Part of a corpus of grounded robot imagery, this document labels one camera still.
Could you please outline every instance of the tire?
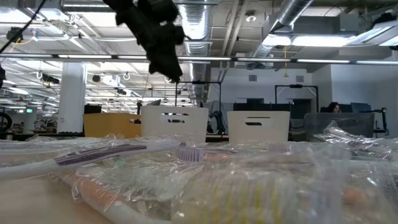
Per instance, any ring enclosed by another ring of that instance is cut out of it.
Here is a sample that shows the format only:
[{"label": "tire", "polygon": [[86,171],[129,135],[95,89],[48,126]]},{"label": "tire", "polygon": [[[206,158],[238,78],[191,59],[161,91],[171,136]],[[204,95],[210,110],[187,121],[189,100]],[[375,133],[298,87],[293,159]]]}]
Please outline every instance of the tire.
[{"label": "tire", "polygon": [[0,121],[2,117],[6,119],[7,126],[5,128],[0,127],[0,132],[6,132],[12,126],[12,119],[8,114],[0,112]]}]

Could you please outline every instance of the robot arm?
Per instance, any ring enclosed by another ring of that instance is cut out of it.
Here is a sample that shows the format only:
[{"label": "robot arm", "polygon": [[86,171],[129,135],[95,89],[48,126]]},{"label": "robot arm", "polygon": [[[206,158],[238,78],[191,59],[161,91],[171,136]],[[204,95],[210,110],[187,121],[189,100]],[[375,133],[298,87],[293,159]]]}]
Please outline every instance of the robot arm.
[{"label": "robot arm", "polygon": [[147,53],[149,72],[159,72],[178,83],[182,71],[175,46],[183,44],[185,33],[175,26],[179,11],[172,0],[103,0],[116,13],[117,25],[126,24]]}]

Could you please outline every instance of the purple toothbrush handle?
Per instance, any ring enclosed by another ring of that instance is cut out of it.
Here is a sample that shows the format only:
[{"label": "purple toothbrush handle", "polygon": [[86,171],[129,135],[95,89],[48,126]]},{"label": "purple toothbrush handle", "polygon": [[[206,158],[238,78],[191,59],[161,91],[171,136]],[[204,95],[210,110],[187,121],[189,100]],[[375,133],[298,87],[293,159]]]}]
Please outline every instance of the purple toothbrush handle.
[{"label": "purple toothbrush handle", "polygon": [[132,145],[124,145],[117,147],[104,147],[99,149],[89,149],[89,150],[80,150],[77,152],[71,152],[64,156],[60,156],[55,158],[55,162],[60,166],[67,166],[71,164],[78,164],[82,162],[95,161],[102,157],[109,157],[112,154],[118,154],[121,152],[130,152],[136,150],[147,149],[146,146],[132,146]]}]

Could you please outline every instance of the white column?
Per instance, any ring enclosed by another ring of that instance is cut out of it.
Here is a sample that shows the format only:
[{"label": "white column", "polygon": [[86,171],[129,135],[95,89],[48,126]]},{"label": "white column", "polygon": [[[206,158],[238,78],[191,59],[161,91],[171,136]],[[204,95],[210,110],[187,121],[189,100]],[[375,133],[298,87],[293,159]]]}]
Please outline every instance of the white column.
[{"label": "white column", "polygon": [[57,132],[83,132],[87,72],[85,63],[63,63]]},{"label": "white column", "polygon": [[37,120],[37,108],[27,107],[24,118],[24,134],[32,134]]}]

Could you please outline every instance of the ceiling light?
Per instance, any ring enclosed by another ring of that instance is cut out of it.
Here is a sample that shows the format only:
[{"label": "ceiling light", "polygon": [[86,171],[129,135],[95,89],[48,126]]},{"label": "ceiling light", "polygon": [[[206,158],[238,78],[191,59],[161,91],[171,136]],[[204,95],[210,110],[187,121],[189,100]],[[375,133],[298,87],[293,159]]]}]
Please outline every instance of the ceiling light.
[{"label": "ceiling light", "polygon": [[246,21],[248,21],[248,22],[254,22],[254,21],[256,21],[256,17],[255,16],[248,16],[247,18],[246,18]]},{"label": "ceiling light", "polygon": [[11,85],[16,85],[16,83],[14,83],[13,81],[9,81],[9,80],[3,80],[2,82],[3,83],[8,83],[8,84],[11,84]]},{"label": "ceiling light", "polygon": [[398,45],[398,36],[389,39],[388,41],[382,43],[380,46],[396,46]]},{"label": "ceiling light", "polygon": [[18,94],[22,94],[22,95],[29,94],[27,91],[21,90],[20,88],[9,87],[8,89],[10,89],[13,93],[18,93]]},{"label": "ceiling light", "polygon": [[396,61],[374,61],[374,60],[363,60],[357,61],[357,65],[398,65]]},{"label": "ceiling light", "polygon": [[276,45],[282,45],[282,46],[288,46],[292,44],[292,41],[290,37],[286,37],[283,35],[274,35],[274,34],[269,34],[263,41],[263,45],[271,45],[271,46],[276,46]]},{"label": "ceiling light", "polygon": [[324,60],[324,59],[297,59],[298,62],[303,63],[350,63],[349,60]]},{"label": "ceiling light", "polygon": [[[0,23],[0,27],[23,27],[25,24],[24,23],[18,23],[18,22],[4,22]],[[29,25],[29,28],[38,28],[38,27],[45,27],[44,24],[35,24],[32,23]]]},{"label": "ceiling light", "polygon": [[109,7],[106,4],[64,4],[64,7]]},{"label": "ceiling light", "polygon": [[43,58],[43,57],[45,57],[45,58],[51,58],[52,55],[49,55],[49,54],[8,54],[8,53],[6,53],[6,54],[0,54],[0,57],[10,57],[10,58],[24,58],[24,57]]},{"label": "ceiling light", "polygon": [[140,55],[118,55],[119,59],[138,59],[138,60],[142,60],[142,59],[147,59],[146,56],[140,56]]},{"label": "ceiling light", "polygon": [[239,62],[291,62],[292,59],[283,58],[238,58]]},{"label": "ceiling light", "polygon": [[26,109],[25,106],[6,106],[8,109]]},{"label": "ceiling light", "polygon": [[44,102],[46,105],[57,106],[55,103]]},{"label": "ceiling light", "polygon": [[367,41],[373,39],[374,37],[377,37],[378,35],[384,33],[385,31],[391,29],[392,27],[380,27],[380,28],[373,28],[363,34],[358,35],[357,37],[349,40],[347,43],[348,45],[350,44],[364,44]]},{"label": "ceiling light", "polygon": [[93,58],[93,59],[106,59],[112,58],[111,55],[59,55],[60,58]]},{"label": "ceiling light", "polygon": [[231,61],[231,57],[189,57],[189,56],[179,56],[178,60],[194,60],[194,61]]},{"label": "ceiling light", "polygon": [[342,47],[348,41],[349,37],[300,35],[293,39],[292,45],[304,47]]},{"label": "ceiling light", "polygon": [[245,16],[247,16],[246,21],[248,22],[254,22],[257,18],[254,15],[254,10],[248,10],[246,11]]}]

